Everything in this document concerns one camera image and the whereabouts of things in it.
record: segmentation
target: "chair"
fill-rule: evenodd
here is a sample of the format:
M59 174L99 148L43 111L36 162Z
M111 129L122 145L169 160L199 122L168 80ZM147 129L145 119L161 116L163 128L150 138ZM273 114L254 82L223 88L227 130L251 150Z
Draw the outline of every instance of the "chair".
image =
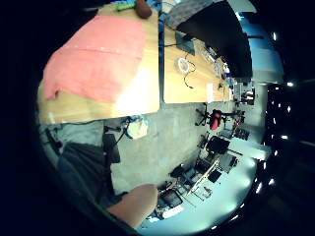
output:
M180 196L177 194L177 192L173 189L168 189L165 192L163 192L159 196L159 200L157 200L160 205L166 204L170 208L177 207L178 205L181 205L183 203Z
M229 141L213 136L208 141L207 149L214 153L225 154L228 150Z
M196 111L202 116L202 119L200 122L196 122L195 126L200 126L200 125L205 126L206 124L209 124L211 130L216 130L220 126L221 120L223 120L223 122L225 123L227 116L235 115L234 112L223 113L220 110L215 110L215 109L213 110L212 114L210 114L207 110L207 103L204 103L204 105L205 105L204 112L200 111L199 109L196 109Z
M221 173L217 170L214 170L209 176L208 179L213 182L216 183L216 181L220 178Z

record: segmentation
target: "office chair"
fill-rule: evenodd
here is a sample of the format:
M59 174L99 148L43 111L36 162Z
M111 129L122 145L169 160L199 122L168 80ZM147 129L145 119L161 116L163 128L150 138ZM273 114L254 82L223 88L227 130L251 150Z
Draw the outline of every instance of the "office chair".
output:
M223 113L220 110L215 110L215 109L213 110L212 114L210 114L207 110L207 103L204 103L204 105L205 105L204 112L200 111L199 109L196 109L196 111L202 116L202 119L199 123L196 122L195 126L200 126L200 125L205 126L206 124L209 124L211 130L216 130L220 126L221 120L223 120L223 122L225 123L227 116L234 116L236 114L234 112Z

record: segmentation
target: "computer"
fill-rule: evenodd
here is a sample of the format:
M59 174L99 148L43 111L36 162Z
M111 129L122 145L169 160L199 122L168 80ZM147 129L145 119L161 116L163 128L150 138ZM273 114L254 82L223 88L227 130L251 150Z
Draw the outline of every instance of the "computer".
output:
M227 63L238 82L251 81L253 72L248 38L226 1L211 4L176 29L187 34L183 39L196 37L204 41Z

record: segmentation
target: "black chair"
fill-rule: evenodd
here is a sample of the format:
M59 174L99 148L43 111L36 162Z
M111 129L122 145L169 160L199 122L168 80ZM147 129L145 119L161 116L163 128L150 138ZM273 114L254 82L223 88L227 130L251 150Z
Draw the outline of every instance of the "black chair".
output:
M225 154L229 146L229 141L213 136L208 141L207 149L214 153Z
M178 205L181 205L183 203L180 196L173 189L166 190L159 196L159 198L160 198L159 200L160 205L162 205L162 203L165 203L170 208L177 207Z
M221 173L217 170L214 170L209 176L208 179L213 182L216 183L216 181L220 178Z

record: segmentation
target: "desk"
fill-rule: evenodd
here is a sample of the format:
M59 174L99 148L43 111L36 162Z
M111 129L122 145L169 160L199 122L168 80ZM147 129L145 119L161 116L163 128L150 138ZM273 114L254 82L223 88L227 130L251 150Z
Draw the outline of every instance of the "desk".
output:
M187 193L187 195L193 193L200 184L202 184L205 180L207 180L209 174L211 171L214 171L220 164L220 161L218 159L216 159L214 161L214 163L209 167L209 169L203 174L203 176L201 176L196 183L194 184L194 186L189 190L189 192Z
M43 96L43 82L38 88L39 122L43 124L86 122L157 112L158 90L158 12L147 20L140 19L134 9L116 12L115 5L98 10L99 15L121 16L143 23L147 44L135 83L122 92L116 103L108 103L60 91L54 100Z
M164 44L176 43L175 31L165 27ZM196 71L190 73L187 84L192 86L190 89L185 86L184 74L175 68L175 61L179 57L185 57L186 52L176 46L165 47L164 49L164 102L166 103L185 103L185 102L205 102L208 101L207 84L213 84L214 101L232 100L231 91L225 84L225 90L218 90L221 78L217 78L215 67L212 62L206 62L202 55L196 50L196 45L201 43L194 40L196 55L189 54L187 60L196 65Z

